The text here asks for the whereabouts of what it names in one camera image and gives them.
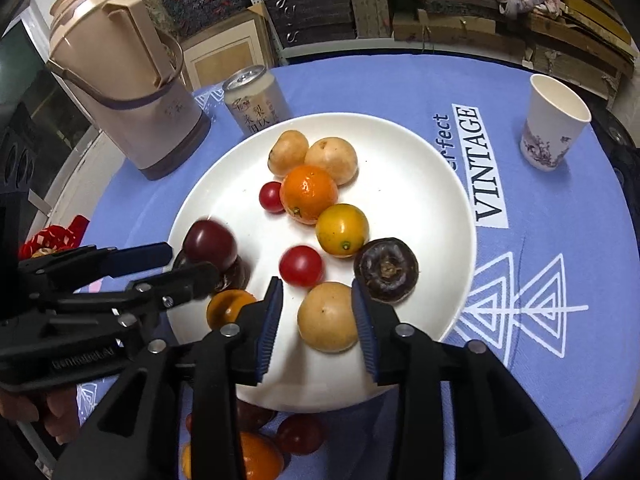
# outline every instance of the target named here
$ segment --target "white triangle pattern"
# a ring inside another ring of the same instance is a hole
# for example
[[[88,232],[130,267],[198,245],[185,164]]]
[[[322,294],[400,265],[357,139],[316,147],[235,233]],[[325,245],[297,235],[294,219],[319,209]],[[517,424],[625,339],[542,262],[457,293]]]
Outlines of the white triangle pattern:
[[[508,263],[508,275],[496,278],[495,271]],[[468,297],[455,332],[465,341],[480,336],[498,349],[502,362],[513,356],[514,329],[559,358],[566,352],[568,314],[589,309],[588,305],[569,306],[566,300],[564,257],[558,254],[517,293],[514,292],[513,253],[504,253],[476,269],[474,286],[483,274],[492,279],[474,288]]]

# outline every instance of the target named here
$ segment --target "table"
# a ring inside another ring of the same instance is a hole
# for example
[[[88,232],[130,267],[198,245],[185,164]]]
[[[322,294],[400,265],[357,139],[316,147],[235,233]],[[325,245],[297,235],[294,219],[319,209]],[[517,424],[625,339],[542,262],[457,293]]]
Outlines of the table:
[[[319,60],[275,73],[295,116],[375,115],[413,130],[449,161],[472,191],[478,260],[466,308],[447,342],[484,340],[588,474],[622,429],[640,364],[638,247],[622,190],[591,127],[557,170],[543,173],[526,163],[518,146],[529,101],[524,70],[392,55]],[[201,102],[210,94],[196,93]],[[187,193],[241,140],[226,108],[215,113],[207,139],[170,176],[149,182],[126,161],[83,242],[126,248],[167,240]],[[106,278],[102,290],[127,281]],[[82,417],[108,384],[82,388]],[[328,443],[315,455],[294,457],[280,478],[386,478],[395,403],[392,392],[323,415]],[[449,406],[445,412],[450,429]],[[450,431],[447,438],[452,478]],[[187,439],[182,427],[180,442]]]

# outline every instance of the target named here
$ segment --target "paper cup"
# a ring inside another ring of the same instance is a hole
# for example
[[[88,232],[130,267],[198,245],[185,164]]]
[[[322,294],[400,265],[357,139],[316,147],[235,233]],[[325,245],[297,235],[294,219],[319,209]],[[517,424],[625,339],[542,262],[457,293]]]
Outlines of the paper cup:
[[[532,166],[552,171],[591,122],[591,112],[580,96],[557,79],[534,74],[531,101],[520,150]]]

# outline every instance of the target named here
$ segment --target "orange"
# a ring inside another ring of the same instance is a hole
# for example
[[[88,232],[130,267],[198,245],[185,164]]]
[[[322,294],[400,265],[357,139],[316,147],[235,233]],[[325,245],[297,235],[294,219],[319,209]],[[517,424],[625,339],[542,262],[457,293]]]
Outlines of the orange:
[[[207,324],[216,330],[227,323],[233,323],[240,309],[257,300],[246,290],[230,288],[216,294],[207,305]]]
[[[369,238],[369,221],[354,205],[332,205],[318,218],[316,237],[328,254],[338,258],[353,256]]]
[[[298,222],[314,225],[320,213],[338,200],[338,187],[322,168],[298,166],[287,173],[280,187],[284,209]]]
[[[191,480],[191,442],[185,444],[180,462],[182,463],[183,474],[187,480]]]
[[[275,480],[284,469],[282,453],[258,433],[240,432],[246,480]]]

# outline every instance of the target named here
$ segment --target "floral pattern on cup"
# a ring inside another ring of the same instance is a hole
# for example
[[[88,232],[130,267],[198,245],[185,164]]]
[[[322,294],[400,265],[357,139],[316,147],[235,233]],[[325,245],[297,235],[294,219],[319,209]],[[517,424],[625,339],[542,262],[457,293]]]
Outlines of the floral pattern on cup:
[[[522,134],[522,143],[527,150],[528,155],[535,160],[538,164],[547,168],[557,168],[558,164],[562,162],[564,154],[569,151],[571,146],[571,137],[562,136],[560,142],[563,144],[569,144],[564,150],[562,150],[557,156],[551,154],[549,147],[549,141],[540,139],[539,136],[535,136],[531,133],[529,125],[524,124],[524,133]]]

